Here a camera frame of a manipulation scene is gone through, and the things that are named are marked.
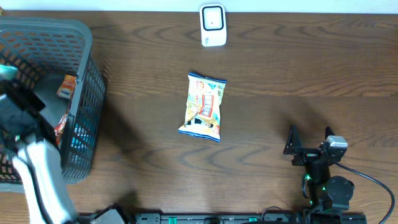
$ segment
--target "wooden tabletop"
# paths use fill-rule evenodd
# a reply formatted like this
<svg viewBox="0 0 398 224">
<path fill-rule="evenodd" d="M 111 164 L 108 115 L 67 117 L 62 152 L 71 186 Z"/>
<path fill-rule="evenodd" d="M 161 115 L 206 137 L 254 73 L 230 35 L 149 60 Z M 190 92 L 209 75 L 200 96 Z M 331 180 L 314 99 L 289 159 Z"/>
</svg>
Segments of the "wooden tabletop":
<svg viewBox="0 0 398 224">
<path fill-rule="evenodd" d="M 398 16 L 230 13 L 227 44 L 204 48 L 199 13 L 6 15 L 77 19 L 93 33 L 107 95 L 91 173 L 68 186 L 79 212 L 115 202 L 165 213 L 309 205 L 304 168 L 282 154 L 290 124 L 308 147 L 331 126 L 349 145 L 342 164 L 398 194 Z M 189 71 L 228 81 L 221 143 L 177 133 Z M 336 166 L 331 174 L 355 184 L 350 212 L 381 220 L 391 202 L 383 188 Z M 24 195 L 0 198 L 0 223 L 29 222 Z"/>
</svg>

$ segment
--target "wooden table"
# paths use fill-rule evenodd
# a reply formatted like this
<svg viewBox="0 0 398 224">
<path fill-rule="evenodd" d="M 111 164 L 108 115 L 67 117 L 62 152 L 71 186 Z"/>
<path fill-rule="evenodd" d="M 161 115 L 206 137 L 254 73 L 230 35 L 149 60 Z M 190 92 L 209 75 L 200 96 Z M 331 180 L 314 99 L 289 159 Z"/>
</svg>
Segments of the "wooden table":
<svg viewBox="0 0 398 224">
<path fill-rule="evenodd" d="M 80 212 L 114 202 L 170 212 L 261 212 L 308 205 L 303 167 L 282 155 L 290 124 L 317 147 L 330 125 L 346 138 L 342 163 L 398 193 L 398 17 L 228 14 L 224 47 L 203 48 L 198 13 L 27 12 L 77 19 L 94 37 L 107 97 L 89 177 L 68 186 Z M 178 134 L 188 72 L 228 80 L 221 143 Z M 355 184 L 351 212 L 378 223 L 380 186 Z M 0 223 L 28 223 L 24 195 L 0 194 Z M 394 212 L 388 223 L 398 222 Z"/>
</svg>

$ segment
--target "snack bag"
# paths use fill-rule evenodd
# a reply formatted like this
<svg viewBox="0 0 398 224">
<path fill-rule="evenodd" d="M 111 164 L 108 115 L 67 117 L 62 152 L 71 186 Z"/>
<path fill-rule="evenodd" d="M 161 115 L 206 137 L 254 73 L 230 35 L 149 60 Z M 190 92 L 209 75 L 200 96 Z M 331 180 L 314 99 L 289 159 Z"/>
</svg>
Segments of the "snack bag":
<svg viewBox="0 0 398 224">
<path fill-rule="evenodd" d="M 59 97 L 70 100 L 73 91 L 75 91 L 75 87 L 76 77 L 74 77 L 73 75 L 65 75 L 65 78 L 63 79 L 63 82 L 58 89 L 57 95 Z"/>
<path fill-rule="evenodd" d="M 185 122 L 179 133 L 220 142 L 220 104 L 226 80 L 190 72 Z"/>
</svg>

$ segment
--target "wood plank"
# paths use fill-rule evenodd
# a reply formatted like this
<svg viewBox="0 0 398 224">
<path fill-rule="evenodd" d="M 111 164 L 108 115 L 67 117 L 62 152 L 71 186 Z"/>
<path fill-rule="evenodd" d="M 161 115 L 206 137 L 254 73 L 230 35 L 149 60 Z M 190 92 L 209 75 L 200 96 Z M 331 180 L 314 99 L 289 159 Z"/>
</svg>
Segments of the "wood plank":
<svg viewBox="0 0 398 224">
<path fill-rule="evenodd" d="M 80 212 L 119 202 L 134 211 L 261 212 L 308 205 L 303 167 L 282 155 L 289 125 L 320 144 L 330 125 L 346 138 L 343 164 L 398 187 L 397 16 L 228 14 L 224 47 L 200 45 L 198 14 L 24 12 L 78 19 L 93 32 L 93 56 L 107 79 L 93 169 L 69 185 Z M 221 143 L 177 134 L 187 74 L 228 80 Z M 337 167 L 356 188 L 351 212 L 377 223 L 390 198 Z M 23 195 L 1 193 L 0 223 L 27 223 Z M 394 212 L 388 223 L 398 222 Z"/>
</svg>

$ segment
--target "green object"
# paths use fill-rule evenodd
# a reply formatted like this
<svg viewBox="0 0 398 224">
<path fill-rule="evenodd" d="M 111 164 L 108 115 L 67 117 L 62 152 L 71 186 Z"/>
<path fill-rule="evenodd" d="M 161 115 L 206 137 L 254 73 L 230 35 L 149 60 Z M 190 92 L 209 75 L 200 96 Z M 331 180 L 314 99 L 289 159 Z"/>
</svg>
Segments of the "green object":
<svg viewBox="0 0 398 224">
<path fill-rule="evenodd" d="M 177 218 L 170 217 L 169 218 L 169 224 L 177 224 Z"/>
<path fill-rule="evenodd" d="M 0 80 L 13 80 L 17 77 L 18 68 L 9 65 L 0 65 Z"/>
</svg>

